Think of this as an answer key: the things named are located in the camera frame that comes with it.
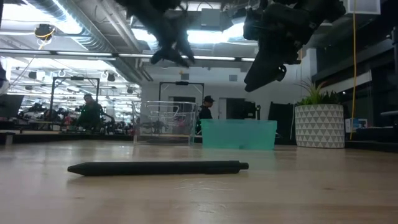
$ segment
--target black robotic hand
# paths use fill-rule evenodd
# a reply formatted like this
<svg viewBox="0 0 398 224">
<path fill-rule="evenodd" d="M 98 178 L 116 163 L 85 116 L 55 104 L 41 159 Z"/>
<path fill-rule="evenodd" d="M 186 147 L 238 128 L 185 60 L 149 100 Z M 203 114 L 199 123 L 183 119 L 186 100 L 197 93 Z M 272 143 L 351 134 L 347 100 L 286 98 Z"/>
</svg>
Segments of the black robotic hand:
<svg viewBox="0 0 398 224">
<path fill-rule="evenodd" d="M 259 52 L 244 80 L 245 90 L 282 81 L 284 64 L 300 63 L 297 52 L 321 23 L 333 22 L 345 12 L 339 0 L 274 0 L 272 4 L 262 0 L 257 10 L 248 9 L 243 36 L 258 41 Z"/>
<path fill-rule="evenodd" d="M 116 0 L 127 10 L 127 17 L 136 16 L 159 42 L 160 50 L 151 58 L 155 64 L 160 60 L 170 60 L 178 65 L 189 67 L 180 52 L 195 63 L 193 52 L 188 43 L 188 14 L 181 6 L 181 0 Z M 168 9 L 180 7 L 179 16 L 166 16 Z"/>
</svg>

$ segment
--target table surface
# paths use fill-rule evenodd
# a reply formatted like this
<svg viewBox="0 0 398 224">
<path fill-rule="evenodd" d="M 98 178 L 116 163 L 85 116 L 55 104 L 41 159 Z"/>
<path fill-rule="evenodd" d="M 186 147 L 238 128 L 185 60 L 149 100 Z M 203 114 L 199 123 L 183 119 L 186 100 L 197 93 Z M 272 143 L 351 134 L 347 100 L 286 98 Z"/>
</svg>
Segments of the table surface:
<svg viewBox="0 0 398 224">
<path fill-rule="evenodd" d="M 89 161 L 240 160 L 231 175 L 82 177 Z M 0 147 L 4 224 L 396 223 L 398 154 L 67 141 Z"/>
</svg>

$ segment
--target geometric patterned pot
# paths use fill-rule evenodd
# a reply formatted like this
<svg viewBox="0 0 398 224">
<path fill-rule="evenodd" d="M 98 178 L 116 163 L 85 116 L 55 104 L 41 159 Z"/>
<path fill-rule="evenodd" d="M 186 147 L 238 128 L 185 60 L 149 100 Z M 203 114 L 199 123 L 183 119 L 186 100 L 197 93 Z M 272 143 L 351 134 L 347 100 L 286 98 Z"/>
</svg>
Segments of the geometric patterned pot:
<svg viewBox="0 0 398 224">
<path fill-rule="evenodd" d="M 345 146 L 341 105 L 305 105 L 295 108 L 296 142 L 301 147 L 341 149 Z"/>
</svg>

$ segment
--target teal plastic bin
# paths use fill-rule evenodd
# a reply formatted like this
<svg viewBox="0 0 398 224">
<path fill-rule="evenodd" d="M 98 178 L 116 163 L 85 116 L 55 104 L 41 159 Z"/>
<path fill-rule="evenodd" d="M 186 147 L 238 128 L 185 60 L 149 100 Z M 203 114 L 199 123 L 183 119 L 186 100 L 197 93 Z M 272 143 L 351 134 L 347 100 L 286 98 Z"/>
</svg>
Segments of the teal plastic bin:
<svg viewBox="0 0 398 224">
<path fill-rule="evenodd" d="M 273 150 L 277 121 L 201 121 L 204 149 Z"/>
</svg>

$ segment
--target clear plastic bin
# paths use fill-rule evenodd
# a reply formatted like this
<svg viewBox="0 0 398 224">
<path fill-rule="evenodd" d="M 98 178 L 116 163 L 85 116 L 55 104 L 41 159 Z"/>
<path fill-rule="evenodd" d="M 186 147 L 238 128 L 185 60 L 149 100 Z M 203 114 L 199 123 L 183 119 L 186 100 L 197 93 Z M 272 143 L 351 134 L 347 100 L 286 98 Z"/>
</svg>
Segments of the clear plastic bin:
<svg viewBox="0 0 398 224">
<path fill-rule="evenodd" d="M 135 144 L 191 146 L 195 140 L 198 105 L 147 101 L 135 115 Z"/>
<path fill-rule="evenodd" d="M 204 149 L 273 150 L 276 121 L 201 120 Z"/>
</svg>

